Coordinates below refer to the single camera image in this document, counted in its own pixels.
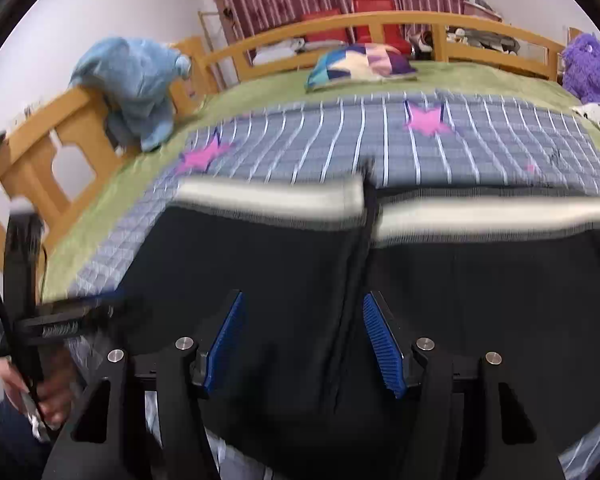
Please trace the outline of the person's left hand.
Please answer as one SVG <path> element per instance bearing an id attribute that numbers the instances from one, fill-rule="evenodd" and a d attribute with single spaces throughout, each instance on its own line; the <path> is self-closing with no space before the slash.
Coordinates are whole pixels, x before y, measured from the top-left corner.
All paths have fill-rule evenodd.
<path id="1" fill-rule="evenodd" d="M 45 380 L 36 389 L 38 409 L 50 428 L 58 429 L 69 417 L 76 398 L 72 385 L 77 377 L 69 350 L 59 346 L 53 348 L 47 361 Z M 19 413 L 24 414 L 26 406 L 22 395 L 28 393 L 29 389 L 9 358 L 0 359 L 0 379 L 9 402 Z"/>

